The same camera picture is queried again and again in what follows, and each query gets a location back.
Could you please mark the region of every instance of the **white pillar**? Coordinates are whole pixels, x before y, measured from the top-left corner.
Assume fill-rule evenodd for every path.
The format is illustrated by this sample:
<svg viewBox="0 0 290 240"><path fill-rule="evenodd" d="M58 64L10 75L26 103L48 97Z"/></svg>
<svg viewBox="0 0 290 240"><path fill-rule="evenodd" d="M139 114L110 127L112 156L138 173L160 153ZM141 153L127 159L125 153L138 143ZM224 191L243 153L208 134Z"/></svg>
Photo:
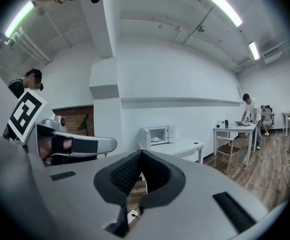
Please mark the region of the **white pillar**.
<svg viewBox="0 0 290 240"><path fill-rule="evenodd" d="M95 136L117 140L117 149L109 153L109 156L125 151L122 137L118 70L116 58L96 59L91 69L89 82L89 88L94 97Z"/></svg>
<svg viewBox="0 0 290 240"><path fill-rule="evenodd" d="M86 22L100 58L115 57L119 38L119 0L80 0Z"/></svg>

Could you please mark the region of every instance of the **white wall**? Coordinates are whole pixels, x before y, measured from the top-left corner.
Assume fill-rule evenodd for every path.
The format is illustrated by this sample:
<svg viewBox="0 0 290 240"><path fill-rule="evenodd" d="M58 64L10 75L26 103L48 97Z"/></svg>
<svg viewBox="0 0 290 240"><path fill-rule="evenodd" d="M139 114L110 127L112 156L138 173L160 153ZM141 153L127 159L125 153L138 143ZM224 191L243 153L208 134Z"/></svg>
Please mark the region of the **white wall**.
<svg viewBox="0 0 290 240"><path fill-rule="evenodd" d="M187 97L241 102L237 77L180 44L123 39L119 46L122 98Z"/></svg>
<svg viewBox="0 0 290 240"><path fill-rule="evenodd" d="M290 111L290 56L270 64L261 63L238 78L244 93L257 99L259 105L270 105L275 115L274 129L284 126L282 112Z"/></svg>
<svg viewBox="0 0 290 240"><path fill-rule="evenodd" d="M94 58L93 42L58 53L50 64L40 68L44 90L39 95L52 109L92 105L89 78Z"/></svg>
<svg viewBox="0 0 290 240"><path fill-rule="evenodd" d="M176 138L205 142L203 156L209 155L217 121L240 120L243 107L176 97L242 102L237 86L234 74L195 50L156 40L123 40L119 47L121 97L162 98L122 103L126 150L138 148L140 128L175 125Z"/></svg>

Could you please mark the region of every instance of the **ceiling pipe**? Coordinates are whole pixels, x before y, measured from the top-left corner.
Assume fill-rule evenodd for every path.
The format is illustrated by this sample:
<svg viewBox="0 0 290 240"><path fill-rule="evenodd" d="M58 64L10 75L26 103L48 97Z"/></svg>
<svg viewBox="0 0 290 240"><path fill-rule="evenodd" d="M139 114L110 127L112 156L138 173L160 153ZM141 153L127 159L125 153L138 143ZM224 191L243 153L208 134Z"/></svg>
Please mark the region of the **ceiling pipe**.
<svg viewBox="0 0 290 240"><path fill-rule="evenodd" d="M186 40L183 43L183 46L186 46L189 42L190 38L196 33L196 31L201 27L201 25L204 23L205 19L207 18L208 14L211 12L211 10L214 8L214 5L210 8L210 10L207 12L207 14L204 16L202 21L198 24L198 26L195 28L195 30L192 33L189 33Z"/></svg>
<svg viewBox="0 0 290 240"><path fill-rule="evenodd" d="M19 40L22 41L22 44L25 45L32 52L33 55L43 61L44 64L48 63L48 61L45 60L42 55L40 55L32 46L30 46L30 44L25 40L23 36L20 36Z"/></svg>
<svg viewBox="0 0 290 240"><path fill-rule="evenodd" d="M214 8L215 6L213 5L210 10L207 12L207 14L204 16L204 18L202 19L202 21L198 24L198 26L195 28L195 30L193 31L193 34L196 33L196 31L199 29L199 27L201 27L201 25L204 23L205 19L207 18L208 14L212 11L212 9ZM186 40L184 41L183 43L183 46L186 46L187 43L189 42L190 38L192 37L192 35L188 35Z"/></svg>
<svg viewBox="0 0 290 240"><path fill-rule="evenodd" d="M202 40L202 41L205 41L205 42L208 42L208 43L212 44L211 42L209 42L209 41L207 41L207 40L205 40L205 39L203 39L203 38L201 38L201 37L199 37L199 36L197 36L197 35L195 35L195 34L189 32L188 30L185 30L185 29L182 28L181 26L174 26L174 25L170 24L169 22L162 21L162 20L159 20L159 19L146 18L146 17L133 17L133 16L121 16L120 19L121 19L121 20L141 20L141 21L149 21L149 22L162 23L162 24L165 24L165 25L171 26L171 27L173 27L173 28L176 29L176 30L179 30L179 29L180 29L181 31L185 31L185 32L191 34L191 35L192 35L193 37L195 37L195 38L198 38L198 39L200 39L200 40Z"/></svg>
<svg viewBox="0 0 290 240"><path fill-rule="evenodd" d="M282 33L282 32L283 32L282 30L279 31L277 34L275 34L273 37L267 39L266 41L264 41L263 43L261 43L259 46L264 45L266 42L268 42L269 40L271 40L271 39L273 39L273 38L276 38L276 39L277 39L278 35L279 35L280 33Z"/></svg>
<svg viewBox="0 0 290 240"><path fill-rule="evenodd" d="M21 37L24 38L26 42L28 42L30 46L32 46L36 52L38 52L39 55L44 58L44 60L46 60L48 63L51 62L51 59L32 41L32 39L29 38L29 36L23 31L22 27L19 28L19 33Z"/></svg>
<svg viewBox="0 0 290 240"><path fill-rule="evenodd" d="M176 37L175 37L175 39L174 39L174 42L177 40L177 37L178 37L180 31L181 31L181 28L179 27L179 28L178 28L178 32L177 32L177 34L176 34Z"/></svg>
<svg viewBox="0 0 290 240"><path fill-rule="evenodd" d="M13 41L13 44L16 44L19 48L21 48L24 52L26 52L28 55L30 55L32 58L34 58L36 61L38 61L39 63L44 63L42 60L40 60L40 57L36 57L33 53L30 53L28 50L26 50L19 42L18 40L20 39L20 35L18 32L15 32L13 34L13 36L10 38L10 40Z"/></svg>
<svg viewBox="0 0 290 240"><path fill-rule="evenodd" d="M266 53L268 53L268 52L270 52L270 51L272 51L272 50L274 50L274 49L276 49L276 48L282 46L282 45L285 44L286 42L287 42L287 41L283 41L283 42L279 43L278 45L275 45L275 46L271 47L270 49L268 49L268 50L266 50L265 52L261 53L259 56L262 57L264 54L266 54ZM232 69L232 72L235 71L235 70L240 69L241 67L248 66L248 65L251 64L252 62L256 62L256 60L254 60L254 59L250 59L249 61L247 61L247 62L241 64L240 66L238 66L238 67Z"/></svg>
<svg viewBox="0 0 290 240"><path fill-rule="evenodd" d="M59 37L63 40L64 44L68 47L68 49L71 48L71 45L69 44L69 42L66 40L66 38L62 35L62 33L59 31L59 29L57 28L56 24L54 23L54 21L52 20L52 18L50 17L49 13L45 10L45 14L47 16L47 18L49 19L51 25L54 27L54 29L56 30L57 34L59 35Z"/></svg>
<svg viewBox="0 0 290 240"><path fill-rule="evenodd" d="M5 68L5 69L11 71L11 72L14 73L14 74L17 74L14 70L12 70L10 67L5 66L5 65L2 64L1 62L0 62L0 67L3 67L3 68Z"/></svg>

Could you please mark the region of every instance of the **air vent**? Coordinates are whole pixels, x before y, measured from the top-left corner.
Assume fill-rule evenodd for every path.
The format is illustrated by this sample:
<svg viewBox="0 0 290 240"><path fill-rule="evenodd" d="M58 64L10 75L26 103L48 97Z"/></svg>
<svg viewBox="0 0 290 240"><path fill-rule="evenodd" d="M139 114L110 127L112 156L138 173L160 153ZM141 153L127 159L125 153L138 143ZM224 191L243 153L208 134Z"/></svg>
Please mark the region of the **air vent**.
<svg viewBox="0 0 290 240"><path fill-rule="evenodd" d="M279 59L282 54L283 53L279 48L274 48L271 51L269 51L263 55L264 62L266 64L273 62L273 61Z"/></svg>
<svg viewBox="0 0 290 240"><path fill-rule="evenodd" d="M62 179L65 179L65 178L68 178L68 177L72 177L76 175L76 173L74 173L72 170L70 171L66 171L66 172L62 172L62 173L58 173L58 174L53 174L51 175L51 179L54 181L58 181L58 180L62 180Z"/></svg>
<svg viewBox="0 0 290 240"><path fill-rule="evenodd" d="M274 48L273 50L264 53L264 57L265 57L265 58L266 58L266 57L270 57L271 55L274 55L274 54L276 54L276 53L279 52L279 51L280 51L279 47Z"/></svg>
<svg viewBox="0 0 290 240"><path fill-rule="evenodd" d="M227 192L215 194L213 198L239 233L256 224L254 219Z"/></svg>

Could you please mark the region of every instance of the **white cable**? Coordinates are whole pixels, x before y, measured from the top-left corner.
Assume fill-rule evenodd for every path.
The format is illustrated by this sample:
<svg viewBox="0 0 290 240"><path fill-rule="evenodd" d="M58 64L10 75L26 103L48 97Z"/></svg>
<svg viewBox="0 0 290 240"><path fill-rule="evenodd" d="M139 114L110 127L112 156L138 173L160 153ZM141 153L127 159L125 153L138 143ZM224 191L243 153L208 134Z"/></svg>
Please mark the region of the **white cable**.
<svg viewBox="0 0 290 240"><path fill-rule="evenodd" d="M289 185L288 180L287 180L287 178L286 178L286 168L287 168L288 166L290 166L290 164L286 165L285 168L284 168L284 176L285 176L285 180L286 180L286 182L287 182L287 184L288 184L288 187L290 188L290 185Z"/></svg>
<svg viewBox="0 0 290 240"><path fill-rule="evenodd" d="M285 156L286 156L286 158L287 158L288 162L290 162L289 158L287 157L287 153L286 153L286 152L285 152Z"/></svg>

